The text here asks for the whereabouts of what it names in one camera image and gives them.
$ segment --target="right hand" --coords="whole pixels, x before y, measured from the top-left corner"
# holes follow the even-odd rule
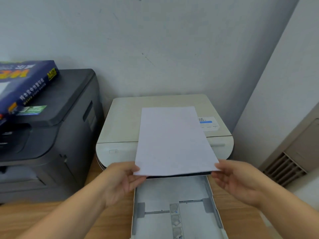
[[[263,189],[274,183],[254,166],[240,161],[219,160],[215,164],[220,171],[211,173],[215,182],[239,201],[259,208]]]

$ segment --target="hand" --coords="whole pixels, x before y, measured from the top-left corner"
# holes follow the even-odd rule
[[[100,174],[102,183],[105,183],[106,207],[115,204],[146,180],[145,176],[133,175],[136,171],[139,171],[139,167],[134,162],[118,162],[112,163]]]
[[[259,208],[263,188],[274,183],[254,166],[239,161],[219,160],[215,164],[221,171],[212,172],[215,182],[239,201]]]

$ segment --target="open paper tray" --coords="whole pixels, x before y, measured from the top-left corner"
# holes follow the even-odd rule
[[[148,179],[134,194],[131,239],[228,239],[206,176]]]

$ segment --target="wooden desk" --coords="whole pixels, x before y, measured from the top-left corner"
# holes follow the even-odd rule
[[[86,184],[102,172],[93,159]],[[267,228],[255,208],[244,205],[220,189],[210,179],[214,200],[229,239],[270,239]],[[0,206],[0,237],[12,239],[34,225],[61,202],[12,203]],[[86,239],[128,239],[131,233],[133,193],[106,209],[93,225]]]

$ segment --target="green label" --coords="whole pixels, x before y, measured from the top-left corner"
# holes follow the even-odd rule
[[[44,108],[47,106],[26,106],[25,108],[20,111],[17,116],[23,116],[23,115],[38,115],[40,114]]]

